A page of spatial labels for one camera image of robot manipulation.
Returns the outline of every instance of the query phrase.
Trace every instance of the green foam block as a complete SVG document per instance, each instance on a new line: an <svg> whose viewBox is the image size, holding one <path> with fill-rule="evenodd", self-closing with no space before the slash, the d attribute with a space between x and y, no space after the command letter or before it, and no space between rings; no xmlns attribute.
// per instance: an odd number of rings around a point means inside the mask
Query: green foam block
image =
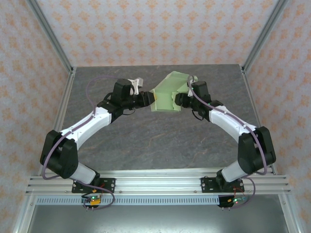
<svg viewBox="0 0 311 233"><path fill-rule="evenodd" d="M152 89L150 92L154 94L155 101L151 104L151 111L179 112L181 107L175 104L175 97L178 93L188 93L188 76L189 74L173 71Z"/></svg>

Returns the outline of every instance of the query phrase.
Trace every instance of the perforated metal strip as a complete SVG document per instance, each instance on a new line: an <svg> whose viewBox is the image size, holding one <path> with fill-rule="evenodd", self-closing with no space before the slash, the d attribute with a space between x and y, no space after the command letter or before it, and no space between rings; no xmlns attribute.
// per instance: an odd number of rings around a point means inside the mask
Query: perforated metal strip
<svg viewBox="0 0 311 233"><path fill-rule="evenodd" d="M81 205L83 198L77 196L38 196L36 205ZM101 205L111 202L102 197ZM114 205L216 205L218 196L116 196Z"/></svg>

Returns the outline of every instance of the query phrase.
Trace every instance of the patterned wallpaper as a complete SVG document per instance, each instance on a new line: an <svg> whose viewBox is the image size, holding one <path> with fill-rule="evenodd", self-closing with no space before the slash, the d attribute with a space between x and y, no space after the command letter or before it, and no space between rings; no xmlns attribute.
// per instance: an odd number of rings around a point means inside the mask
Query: patterned wallpaper
<svg viewBox="0 0 311 233"><path fill-rule="evenodd" d="M73 66L243 64L277 0L38 0Z"/></svg>
<svg viewBox="0 0 311 233"><path fill-rule="evenodd" d="M311 2L290 0L248 80L271 130L277 169L290 175L300 217L311 229Z"/></svg>
<svg viewBox="0 0 311 233"><path fill-rule="evenodd" d="M39 170L67 72L25 0L0 1L0 232L12 232Z"/></svg>

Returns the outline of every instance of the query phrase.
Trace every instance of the mounting plate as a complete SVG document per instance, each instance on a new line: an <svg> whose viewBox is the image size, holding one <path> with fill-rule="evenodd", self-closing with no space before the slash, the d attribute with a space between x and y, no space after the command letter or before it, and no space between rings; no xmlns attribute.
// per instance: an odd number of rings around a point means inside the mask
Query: mounting plate
<svg viewBox="0 0 311 233"><path fill-rule="evenodd" d="M115 192L116 179L115 178L99 178L99 184L104 184L103 188L108 189L111 192ZM93 188L86 187L80 183L73 182L72 184L72 193L89 193Z"/></svg>
<svg viewBox="0 0 311 233"><path fill-rule="evenodd" d="M202 193L234 193L234 187L241 189L244 192L244 184L242 180L236 180L230 183L224 190L221 190L216 182L215 177L203 177L201 178Z"/></svg>

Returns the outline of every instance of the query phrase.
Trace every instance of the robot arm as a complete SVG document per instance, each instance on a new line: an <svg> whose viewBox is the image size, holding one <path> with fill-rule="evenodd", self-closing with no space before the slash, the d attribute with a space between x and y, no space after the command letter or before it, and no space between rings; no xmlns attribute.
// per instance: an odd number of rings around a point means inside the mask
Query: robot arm
<svg viewBox="0 0 311 233"><path fill-rule="evenodd" d="M113 92L97 104L94 112L61 132L50 131L46 136L40 163L44 164L52 147L62 136L68 134L53 151L47 168L64 179L71 178L97 186L99 174L79 163L78 149L98 130L123 115L124 110L146 107L155 101L152 93L138 91L142 84L143 80L140 78L135 80L119 79L115 83Z"/></svg>
<svg viewBox="0 0 311 233"><path fill-rule="evenodd" d="M238 159L231 165L217 172L216 182L220 190L225 190L231 182L239 178L250 175L263 168L262 157L258 145L254 141L251 133L246 128L254 132L260 146L264 152L267 165L276 161L270 132L265 127L257 128L254 125L239 119L244 125L241 125L236 119L230 117L228 109L219 101L211 100L208 93L206 82L199 81L191 83L194 93L207 104L216 107L223 112L212 109L202 104L197 98L192 96L191 92L179 93L176 95L175 103L185 108L191 108L198 115L207 121L218 125L225 130L238 143Z"/></svg>

